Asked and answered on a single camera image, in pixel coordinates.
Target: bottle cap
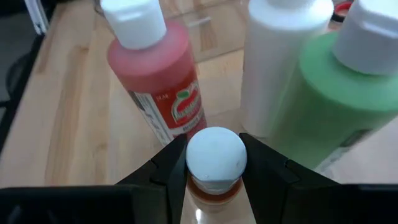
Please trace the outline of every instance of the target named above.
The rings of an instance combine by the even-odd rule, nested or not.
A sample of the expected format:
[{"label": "bottle cap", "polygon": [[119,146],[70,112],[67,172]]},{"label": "bottle cap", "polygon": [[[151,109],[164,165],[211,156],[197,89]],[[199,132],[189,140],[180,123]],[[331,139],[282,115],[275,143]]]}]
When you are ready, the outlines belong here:
[{"label": "bottle cap", "polygon": [[246,147],[237,134],[226,128],[205,128],[189,141],[186,160],[195,185],[210,195],[221,195],[242,176]]},{"label": "bottle cap", "polygon": [[102,0],[101,7],[120,44],[145,49],[166,34],[158,0]]},{"label": "bottle cap", "polygon": [[333,53],[343,65],[371,75],[398,74],[398,1],[356,0]]}]

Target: red label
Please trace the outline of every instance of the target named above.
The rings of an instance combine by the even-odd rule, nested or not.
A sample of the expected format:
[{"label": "red label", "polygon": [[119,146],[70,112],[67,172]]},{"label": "red label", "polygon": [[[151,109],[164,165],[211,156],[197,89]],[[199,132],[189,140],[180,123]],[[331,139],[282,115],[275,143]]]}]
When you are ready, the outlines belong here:
[{"label": "red label", "polygon": [[[180,128],[188,124],[203,110],[195,69],[177,86],[152,94],[152,97],[169,129]],[[191,130],[196,130],[195,132],[197,132],[205,127],[206,120],[203,115],[195,126],[184,127],[182,133]]]}]

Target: bottle label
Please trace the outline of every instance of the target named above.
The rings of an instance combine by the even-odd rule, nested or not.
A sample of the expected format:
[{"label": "bottle label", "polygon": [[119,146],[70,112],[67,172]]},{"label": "bottle label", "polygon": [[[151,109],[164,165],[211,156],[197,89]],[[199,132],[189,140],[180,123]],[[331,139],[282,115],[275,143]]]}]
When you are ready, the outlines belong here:
[{"label": "bottle label", "polygon": [[179,134],[190,138],[206,127],[195,70],[179,85],[160,93],[129,94],[164,146]]},{"label": "bottle label", "polygon": [[343,155],[351,149],[351,146],[363,140],[370,132],[370,129],[355,131],[340,144],[338,149],[334,150],[325,160],[323,160],[314,171],[318,173],[326,172],[334,162],[343,157]]}]

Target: plastic bottle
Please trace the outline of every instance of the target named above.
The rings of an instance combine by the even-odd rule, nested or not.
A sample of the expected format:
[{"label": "plastic bottle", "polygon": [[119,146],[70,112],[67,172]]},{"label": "plastic bottle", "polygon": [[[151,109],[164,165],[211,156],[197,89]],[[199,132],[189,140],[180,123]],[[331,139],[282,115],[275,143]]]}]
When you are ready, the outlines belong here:
[{"label": "plastic bottle", "polygon": [[339,33],[308,43],[271,147],[322,170],[398,114],[397,9],[396,0],[355,0]]},{"label": "plastic bottle", "polygon": [[241,93],[243,128],[268,137],[280,96],[306,41],[323,33],[331,0],[251,0]]},{"label": "plastic bottle", "polygon": [[108,62],[163,145],[206,127],[186,29],[165,22],[158,0],[102,0],[116,39]]},{"label": "plastic bottle", "polygon": [[187,185],[198,206],[201,203],[224,205],[234,199],[242,187],[246,146],[233,131],[206,128],[189,141],[186,161],[190,171]]}]

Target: white paint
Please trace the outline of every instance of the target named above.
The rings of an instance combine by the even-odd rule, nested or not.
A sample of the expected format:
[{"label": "white paint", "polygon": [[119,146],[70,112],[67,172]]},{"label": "white paint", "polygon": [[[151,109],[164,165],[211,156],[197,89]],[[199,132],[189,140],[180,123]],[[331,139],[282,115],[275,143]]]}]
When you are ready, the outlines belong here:
[{"label": "white paint", "polygon": [[326,30],[332,13],[331,0],[250,1],[241,94],[248,133],[268,137],[301,48]]},{"label": "white paint", "polygon": [[194,183],[208,194],[227,192],[242,176],[246,163],[246,147],[226,128],[203,129],[187,146],[187,166]]}]

